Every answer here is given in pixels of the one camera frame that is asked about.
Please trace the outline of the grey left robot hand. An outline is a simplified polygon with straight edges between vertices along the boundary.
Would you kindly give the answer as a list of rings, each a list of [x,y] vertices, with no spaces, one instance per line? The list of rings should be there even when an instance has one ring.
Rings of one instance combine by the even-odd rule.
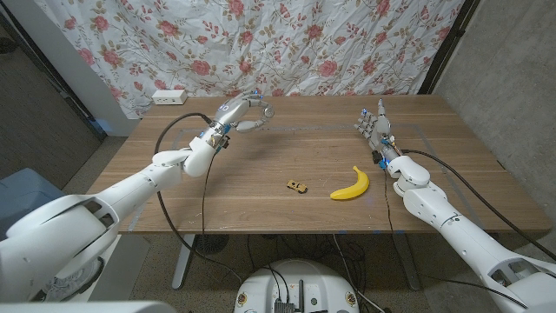
[[[252,108],[261,109],[261,117],[256,121],[241,121]],[[227,100],[215,113],[214,121],[224,127],[235,128],[240,133],[250,132],[268,123],[275,111],[270,103],[262,100],[262,95],[255,91],[245,91]]]

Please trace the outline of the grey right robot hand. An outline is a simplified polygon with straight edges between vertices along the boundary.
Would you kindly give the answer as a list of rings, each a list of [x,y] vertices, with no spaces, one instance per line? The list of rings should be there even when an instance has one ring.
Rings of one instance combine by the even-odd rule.
[[[363,108],[354,127],[366,138],[372,150],[381,152],[390,144],[392,133],[391,124],[386,117],[386,110],[382,99],[379,100],[377,108],[378,112],[376,115],[370,110]]]

